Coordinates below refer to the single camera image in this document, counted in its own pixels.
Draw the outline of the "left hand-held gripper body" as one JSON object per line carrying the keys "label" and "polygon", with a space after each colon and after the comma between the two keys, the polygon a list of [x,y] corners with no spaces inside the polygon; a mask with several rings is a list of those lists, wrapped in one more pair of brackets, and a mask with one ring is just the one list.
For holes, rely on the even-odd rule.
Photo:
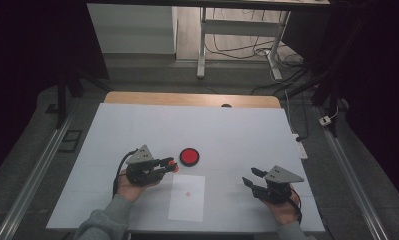
{"label": "left hand-held gripper body", "polygon": [[163,176],[152,175],[153,170],[166,166],[156,166],[157,159],[152,156],[146,144],[129,152],[124,161],[127,165],[127,178],[133,185],[146,186],[163,178]]}

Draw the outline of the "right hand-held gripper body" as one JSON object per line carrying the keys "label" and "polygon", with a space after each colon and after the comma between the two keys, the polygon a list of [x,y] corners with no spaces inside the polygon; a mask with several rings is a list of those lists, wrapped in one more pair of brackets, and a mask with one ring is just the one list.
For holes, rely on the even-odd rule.
{"label": "right hand-held gripper body", "polygon": [[266,187],[257,186],[257,191],[252,192],[255,198],[264,200],[272,204],[282,204],[287,202],[291,196],[291,183],[303,182],[304,178],[275,165],[263,178]]}

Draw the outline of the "white paper sheet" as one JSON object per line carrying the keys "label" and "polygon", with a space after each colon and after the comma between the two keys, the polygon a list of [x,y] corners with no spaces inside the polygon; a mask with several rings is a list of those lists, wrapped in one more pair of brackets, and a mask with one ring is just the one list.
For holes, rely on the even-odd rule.
{"label": "white paper sheet", "polygon": [[205,177],[175,175],[173,177],[169,220],[203,221]]}

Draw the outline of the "person's right hand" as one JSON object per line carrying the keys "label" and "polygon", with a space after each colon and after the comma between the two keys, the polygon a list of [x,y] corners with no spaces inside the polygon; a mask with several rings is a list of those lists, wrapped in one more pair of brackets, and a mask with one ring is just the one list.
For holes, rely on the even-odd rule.
{"label": "person's right hand", "polygon": [[272,204],[264,201],[264,204],[273,214],[274,219],[279,225],[287,225],[298,220],[295,208],[288,202],[283,204]]}

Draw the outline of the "person's left hand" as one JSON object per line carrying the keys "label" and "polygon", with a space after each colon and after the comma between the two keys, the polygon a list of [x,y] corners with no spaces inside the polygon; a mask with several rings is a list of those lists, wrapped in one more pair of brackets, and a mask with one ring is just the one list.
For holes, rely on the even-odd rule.
{"label": "person's left hand", "polygon": [[136,202],[141,194],[150,187],[156,186],[159,181],[146,186],[137,186],[130,183],[127,178],[126,171],[122,170],[118,175],[117,193],[123,196],[128,201],[134,203]]}

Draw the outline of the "white power strip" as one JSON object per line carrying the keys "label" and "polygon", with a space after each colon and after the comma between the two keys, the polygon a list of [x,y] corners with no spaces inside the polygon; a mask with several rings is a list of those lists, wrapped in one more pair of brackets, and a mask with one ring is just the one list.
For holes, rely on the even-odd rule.
{"label": "white power strip", "polygon": [[299,158],[301,160],[306,160],[308,158],[308,155],[306,153],[304,145],[301,142],[301,139],[300,139],[299,135],[298,134],[293,134],[293,139],[294,139],[294,141],[296,143],[296,146],[297,146],[297,151],[298,151],[298,154],[299,154]]}

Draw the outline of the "wooden table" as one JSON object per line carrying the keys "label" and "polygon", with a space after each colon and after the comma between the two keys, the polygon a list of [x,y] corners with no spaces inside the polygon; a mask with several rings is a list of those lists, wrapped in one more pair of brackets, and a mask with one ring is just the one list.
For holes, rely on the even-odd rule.
{"label": "wooden table", "polygon": [[230,104],[234,108],[280,108],[274,96],[152,93],[152,92],[109,92],[104,100],[112,104],[144,104],[165,106],[221,107]]}

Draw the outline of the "black metal stand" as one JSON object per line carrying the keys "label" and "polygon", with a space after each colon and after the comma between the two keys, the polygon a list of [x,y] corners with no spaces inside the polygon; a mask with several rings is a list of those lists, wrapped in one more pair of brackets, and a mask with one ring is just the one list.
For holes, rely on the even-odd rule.
{"label": "black metal stand", "polygon": [[69,90],[70,94],[75,98],[80,98],[84,95],[84,88],[82,87],[80,77],[81,73],[76,67],[67,68],[58,75],[58,122],[56,125],[57,129],[60,129],[62,127],[67,115],[66,90]]}
{"label": "black metal stand", "polygon": [[330,120],[325,125],[327,130],[332,134],[333,137],[337,138],[338,134],[336,131],[336,116],[339,113],[338,108],[338,97],[339,97],[339,82],[337,70],[334,67],[330,67],[323,75],[319,87],[314,93],[311,101],[314,106],[322,106],[325,101],[328,101],[328,109],[326,110],[326,118]]}

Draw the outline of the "white cabinet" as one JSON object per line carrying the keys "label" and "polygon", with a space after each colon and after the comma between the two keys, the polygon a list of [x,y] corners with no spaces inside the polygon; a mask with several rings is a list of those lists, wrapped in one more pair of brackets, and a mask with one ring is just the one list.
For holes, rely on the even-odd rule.
{"label": "white cabinet", "polygon": [[103,53],[176,53],[176,7],[93,3],[87,7]]}

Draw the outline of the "white-framed desk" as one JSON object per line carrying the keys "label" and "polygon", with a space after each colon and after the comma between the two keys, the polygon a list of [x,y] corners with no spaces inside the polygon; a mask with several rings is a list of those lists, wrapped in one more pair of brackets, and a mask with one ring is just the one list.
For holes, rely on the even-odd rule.
{"label": "white-framed desk", "polygon": [[[265,36],[274,39],[274,48],[279,46],[286,22],[292,11],[325,11],[332,6],[330,0],[84,0],[87,5],[116,4],[141,6],[170,6],[197,8],[203,16],[200,17],[200,43],[198,45],[197,76],[202,78],[205,73],[205,37],[208,34]],[[210,8],[278,10],[281,20],[277,23],[235,21],[208,19],[205,14]]]}

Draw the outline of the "black curtain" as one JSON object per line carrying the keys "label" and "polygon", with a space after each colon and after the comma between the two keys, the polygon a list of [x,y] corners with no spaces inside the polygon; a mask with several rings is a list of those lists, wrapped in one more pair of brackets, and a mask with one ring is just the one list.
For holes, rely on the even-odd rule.
{"label": "black curtain", "polygon": [[0,166],[39,93],[84,76],[109,77],[87,0],[0,0]]}
{"label": "black curtain", "polygon": [[330,0],[330,12],[293,12],[284,43],[323,73],[356,20],[363,20],[340,66],[346,120],[399,192],[399,0]]}

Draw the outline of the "aluminium floor rail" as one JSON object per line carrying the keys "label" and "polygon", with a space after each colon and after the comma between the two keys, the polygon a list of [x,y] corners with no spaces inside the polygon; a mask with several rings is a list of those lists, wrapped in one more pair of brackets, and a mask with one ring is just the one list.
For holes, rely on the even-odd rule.
{"label": "aluminium floor rail", "polygon": [[78,108],[80,99],[72,100],[62,125],[55,129],[34,165],[16,200],[0,226],[0,240],[12,240],[27,212]]}
{"label": "aluminium floor rail", "polygon": [[327,126],[320,127],[324,131],[324,135],[328,141],[330,148],[338,162],[338,165],[344,175],[344,178],[350,188],[358,208],[361,211],[363,219],[374,240],[389,240],[387,231],[383,226],[373,204],[364,191],[358,176],[353,169],[349,158],[347,157],[338,138],[335,137]]}

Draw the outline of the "black floor outlet frame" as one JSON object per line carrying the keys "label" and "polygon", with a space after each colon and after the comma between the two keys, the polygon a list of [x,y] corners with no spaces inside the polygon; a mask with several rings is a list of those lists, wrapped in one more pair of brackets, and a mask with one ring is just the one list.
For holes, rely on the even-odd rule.
{"label": "black floor outlet frame", "polygon": [[82,130],[68,130],[61,141],[58,151],[74,153],[81,139]]}

